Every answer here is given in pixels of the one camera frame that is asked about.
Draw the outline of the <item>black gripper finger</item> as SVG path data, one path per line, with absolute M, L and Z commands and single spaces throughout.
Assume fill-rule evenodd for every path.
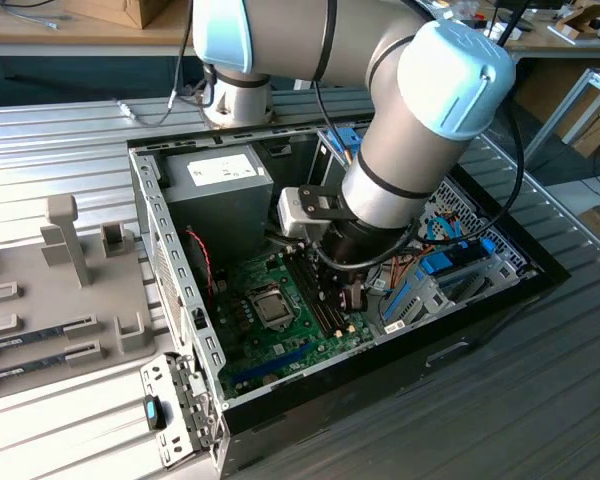
M 324 292 L 327 303 L 334 309 L 345 312 L 347 299 L 345 290 L 348 285 L 349 274 L 335 269 L 326 269 L 324 273 Z
M 350 273 L 347 283 L 347 311 L 365 312 L 367 309 L 366 276 L 362 272 Z

